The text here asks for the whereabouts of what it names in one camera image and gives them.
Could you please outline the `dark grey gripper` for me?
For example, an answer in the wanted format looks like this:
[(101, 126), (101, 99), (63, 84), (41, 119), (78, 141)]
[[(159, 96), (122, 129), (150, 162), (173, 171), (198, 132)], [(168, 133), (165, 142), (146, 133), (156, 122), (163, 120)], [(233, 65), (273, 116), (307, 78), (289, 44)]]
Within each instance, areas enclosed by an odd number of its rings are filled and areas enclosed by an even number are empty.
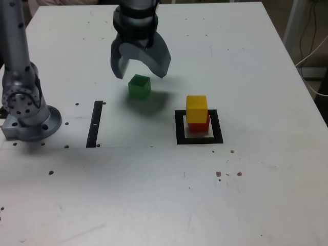
[(117, 35), (111, 44), (110, 58), (112, 71), (117, 78), (123, 79), (131, 59), (144, 63), (153, 74), (163, 78), (168, 72), (171, 55), (164, 39), (157, 32), (146, 39)]

